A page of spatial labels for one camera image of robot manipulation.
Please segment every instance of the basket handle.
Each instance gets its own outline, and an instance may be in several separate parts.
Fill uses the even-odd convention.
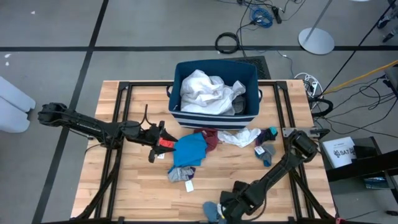
[[[171,86],[173,86],[173,85],[168,85],[168,86],[166,86],[166,94],[167,94],[167,97],[169,97],[169,98],[170,98],[170,96],[171,96],[171,93],[169,92],[169,88],[170,88]]]
[[[260,102],[260,103],[261,103],[261,100],[262,100],[262,91],[259,90],[259,102]]]

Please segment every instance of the black floor mat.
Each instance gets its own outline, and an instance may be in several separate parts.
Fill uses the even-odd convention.
[[[269,71],[268,71],[266,58],[264,56],[226,58],[224,60],[232,60],[235,62],[249,63],[251,65],[255,65],[257,67],[257,75],[260,80],[262,80],[262,79],[270,80],[271,79],[271,75],[269,74]]]

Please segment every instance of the white cable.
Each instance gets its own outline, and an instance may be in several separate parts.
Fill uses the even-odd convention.
[[[307,95],[308,95],[309,97],[313,98],[313,97],[315,96],[315,93],[317,92],[317,88],[320,89],[320,93],[323,92],[323,88],[322,88],[322,86],[321,86],[321,83],[319,83],[319,81],[317,80],[317,78],[315,78],[314,76],[312,76],[312,75],[310,75],[310,74],[308,74],[308,73],[301,72],[301,73],[297,74],[296,76],[294,76],[294,78],[295,78],[295,79],[299,79],[298,77],[301,76],[301,75],[304,75],[304,79],[303,79],[303,80],[309,82],[309,83],[311,84],[311,86],[313,87],[313,92],[311,92],[310,89],[308,88]],[[311,111],[318,105],[318,103],[319,103],[319,102],[316,102],[316,103],[312,106]]]

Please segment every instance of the black metal frame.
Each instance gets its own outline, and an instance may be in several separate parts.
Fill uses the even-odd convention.
[[[123,121],[127,120],[128,117],[128,112],[129,112],[129,107],[130,107],[130,102],[131,102],[131,95],[132,95],[132,89],[135,86],[164,86],[166,87],[167,85],[172,85],[172,81],[164,81],[164,82],[119,82],[118,86],[118,94],[116,96],[116,103],[114,107],[114,114],[113,114],[113,119],[112,122],[117,122],[118,116],[119,116],[119,110],[121,106],[121,100],[122,100],[122,93],[124,90],[127,90],[126,94],[126,102],[124,105],[124,110],[123,110]],[[275,94],[275,103],[277,106],[277,112],[278,112],[278,117],[279,117],[279,124],[280,128],[286,128],[285,125],[285,119],[283,115],[283,110],[282,110],[282,104],[280,100],[280,95],[279,95],[279,90],[282,90],[284,93],[284,100],[286,104],[286,110],[287,110],[287,115],[289,118],[289,124],[291,128],[295,128],[295,122],[294,122],[294,116],[293,116],[293,111],[292,111],[292,105],[290,104],[290,97],[289,97],[289,92],[288,92],[288,87],[287,87],[287,82],[286,81],[259,81],[259,86],[272,86],[274,89],[274,94]],[[287,150],[287,144],[285,142],[284,138],[284,147],[285,150]],[[95,214],[93,219],[88,219],[89,216],[91,215],[91,212],[86,213],[83,217],[77,217],[77,218],[72,218],[69,221],[65,222],[53,222],[55,223],[109,223],[109,221],[112,219],[112,214],[113,214],[113,207],[114,207],[114,199],[116,196],[116,187],[118,184],[118,176],[119,176],[119,170],[120,170],[120,163],[121,163],[121,156],[122,156],[122,151],[123,151],[123,146],[120,147],[120,149],[115,149],[116,150],[116,158],[114,162],[114,167],[108,175],[110,163],[111,163],[111,155],[112,155],[112,149],[107,149],[105,159],[104,159],[104,167],[103,167],[103,172],[101,176],[101,185],[99,188],[98,193],[94,196],[93,201],[90,203],[92,206],[90,209],[94,209],[95,207]],[[290,180],[290,188],[292,190],[292,198],[293,198],[293,203],[294,203],[294,209],[295,209],[295,214],[297,219],[303,218],[302,211],[301,211],[301,206],[300,206],[300,200],[299,200],[299,193],[297,191],[297,186],[296,183],[299,184],[299,186],[304,187],[306,190],[304,190],[305,193],[305,204],[307,208],[307,213],[309,218],[314,218],[314,213],[312,209],[312,205],[317,208],[319,207],[319,203],[316,201],[315,197],[311,194],[311,192],[308,189],[308,184],[307,184],[307,178],[305,175],[305,169],[304,166],[300,166],[299,168],[300,175],[297,173],[297,171],[292,170],[289,172],[289,180]],[[102,211],[102,206],[103,206],[103,196],[106,191],[106,189],[109,187],[110,182],[112,183],[111,190],[110,190],[110,195],[109,195],[109,202],[108,202],[108,208],[106,211],[106,218],[100,218],[101,217],[101,211]],[[320,214],[321,218],[330,218],[325,214]],[[286,222],[256,222],[256,223],[266,223],[266,224],[286,224],[286,223],[296,223],[293,217],[288,217],[288,221]],[[140,224],[140,223],[155,223],[155,224],[169,224],[169,223],[176,223],[176,222],[127,222],[124,221],[123,217],[120,217],[119,221],[117,222],[110,222],[110,223],[133,223],[133,224]],[[177,222],[178,224],[192,224],[195,223],[197,224],[198,222]]]

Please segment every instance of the white cloth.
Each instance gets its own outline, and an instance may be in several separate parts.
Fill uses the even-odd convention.
[[[260,133],[261,130],[258,128],[254,128],[253,130],[244,128],[234,135],[227,131],[218,131],[217,135],[220,141],[244,147],[253,142]]]
[[[209,77],[203,71],[195,70],[182,81],[181,111],[234,115],[232,101],[245,91],[246,88],[239,81],[230,87],[220,77]]]

